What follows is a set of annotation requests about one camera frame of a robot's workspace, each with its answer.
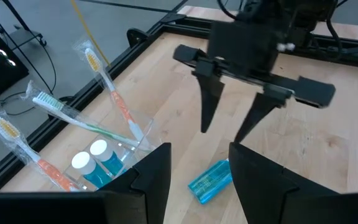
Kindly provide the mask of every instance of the blue mouthwash bottle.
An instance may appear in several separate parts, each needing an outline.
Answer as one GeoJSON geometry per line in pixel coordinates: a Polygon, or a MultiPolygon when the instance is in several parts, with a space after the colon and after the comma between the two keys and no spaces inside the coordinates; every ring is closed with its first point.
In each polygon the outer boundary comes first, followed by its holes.
{"type": "Polygon", "coordinates": [[[101,188],[112,181],[102,167],[87,152],[80,152],[75,155],[71,165],[97,188],[101,188]]]}
{"type": "Polygon", "coordinates": [[[111,147],[108,147],[105,140],[97,140],[91,146],[91,154],[97,158],[113,176],[117,176],[119,171],[124,167],[121,160],[111,147]]]}
{"type": "Polygon", "coordinates": [[[198,201],[201,204],[205,204],[232,181],[229,159],[226,159],[215,163],[211,168],[193,180],[188,187],[198,201]]]}

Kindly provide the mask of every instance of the wooden tabletop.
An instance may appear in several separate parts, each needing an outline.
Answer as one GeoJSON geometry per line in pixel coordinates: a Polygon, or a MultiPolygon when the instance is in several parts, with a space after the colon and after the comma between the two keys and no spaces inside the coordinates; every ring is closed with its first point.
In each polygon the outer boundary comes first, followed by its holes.
{"type": "MultiPolygon", "coordinates": [[[[216,9],[186,6],[180,13],[230,21],[216,9]]],[[[341,37],[358,39],[358,26],[334,27],[341,37]]],[[[319,24],[315,33],[328,34],[325,24],[319,24]]],[[[115,80],[129,107],[153,117],[162,139],[172,143],[165,223],[246,223],[232,184],[206,205],[198,203],[187,185],[210,165],[227,158],[229,143],[261,89],[223,77],[226,86],[211,127],[206,134],[200,133],[197,81],[190,68],[172,59],[179,44],[205,49],[207,40],[163,34],[115,80]]],[[[275,109],[262,120],[242,144],[330,189],[358,192],[358,68],[283,54],[273,73],[333,83],[337,91],[331,105],[322,110],[290,100],[286,108],[275,109]]],[[[109,95],[104,92],[84,114],[109,126],[110,109],[109,95]]],[[[69,125],[40,154],[59,169],[66,169],[71,158],[95,137],[69,125]]],[[[1,191],[51,189],[47,179],[25,167],[1,191]]]]}

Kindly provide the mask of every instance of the gray floor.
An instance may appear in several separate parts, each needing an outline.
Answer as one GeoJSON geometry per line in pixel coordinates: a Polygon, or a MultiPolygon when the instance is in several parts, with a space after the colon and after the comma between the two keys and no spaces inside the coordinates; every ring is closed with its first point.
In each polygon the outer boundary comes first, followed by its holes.
{"type": "MultiPolygon", "coordinates": [[[[102,0],[104,2],[114,2],[120,4],[131,4],[135,6],[153,7],[158,9],[171,10],[181,0],[102,0]]],[[[77,18],[68,0],[11,0],[22,18],[33,30],[41,32],[48,42],[47,50],[53,59],[57,71],[57,85],[54,91],[55,96],[74,95],[84,87],[92,78],[87,65],[82,62],[72,49],[73,44],[86,33],[77,18]]],[[[240,0],[228,0],[226,7],[236,10],[240,0]]],[[[126,40],[126,30],[135,27],[141,30],[148,30],[165,13],[144,11],[139,9],[129,9],[117,6],[107,6],[90,2],[77,1],[78,7],[83,13],[96,41],[103,49],[109,61],[113,61],[122,51],[128,47],[126,40]]],[[[203,6],[218,8],[216,0],[189,0],[185,5],[203,6]]],[[[358,1],[349,1],[338,9],[333,17],[334,22],[347,24],[358,24],[358,1]]],[[[8,32],[13,32],[14,24],[18,24],[8,8],[0,1],[0,22],[8,32]]],[[[30,58],[37,70],[52,86],[53,72],[50,62],[37,42],[23,46],[22,50],[30,58]]],[[[38,86],[45,88],[40,78],[36,76],[33,69],[25,62],[19,52],[15,53],[25,63],[30,70],[30,75],[17,82],[0,96],[0,99],[24,91],[29,80],[35,80],[38,86]]],[[[20,100],[13,100],[5,106],[10,113],[17,113],[29,105],[20,100]]],[[[21,129],[27,136],[34,131],[47,116],[39,111],[33,110],[20,116],[12,117],[13,123],[21,129]]],[[[0,141],[0,160],[6,156],[8,151],[0,141]]]]}

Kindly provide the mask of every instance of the yellow cable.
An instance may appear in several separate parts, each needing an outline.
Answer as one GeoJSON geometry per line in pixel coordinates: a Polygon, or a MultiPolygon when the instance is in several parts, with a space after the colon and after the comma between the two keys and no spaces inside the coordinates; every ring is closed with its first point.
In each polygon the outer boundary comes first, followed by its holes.
{"type": "Polygon", "coordinates": [[[91,41],[92,41],[93,45],[96,47],[98,52],[102,55],[102,58],[107,63],[107,65],[110,66],[109,60],[107,60],[106,56],[104,56],[102,50],[99,48],[99,45],[96,43],[95,39],[93,38],[93,36],[91,34],[91,31],[88,29],[88,26],[85,23],[84,17],[82,16],[80,10],[78,9],[78,7],[77,7],[77,5],[75,3],[75,0],[71,0],[71,4],[73,5],[74,10],[77,12],[78,18],[80,18],[80,21],[81,21],[82,25],[84,26],[86,33],[91,38],[91,41]]]}

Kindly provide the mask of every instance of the white bottle cap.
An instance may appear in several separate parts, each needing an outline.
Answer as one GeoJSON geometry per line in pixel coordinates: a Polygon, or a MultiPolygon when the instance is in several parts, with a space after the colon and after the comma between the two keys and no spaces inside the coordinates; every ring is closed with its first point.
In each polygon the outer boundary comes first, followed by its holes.
{"type": "Polygon", "coordinates": [[[81,174],[86,175],[94,171],[94,168],[96,167],[96,161],[91,158],[89,153],[80,152],[74,156],[73,160],[71,161],[71,165],[74,167],[74,169],[79,170],[81,174]]]}
{"type": "Polygon", "coordinates": [[[101,162],[108,161],[112,156],[112,149],[107,147],[105,140],[97,140],[91,146],[91,154],[101,162]]]}

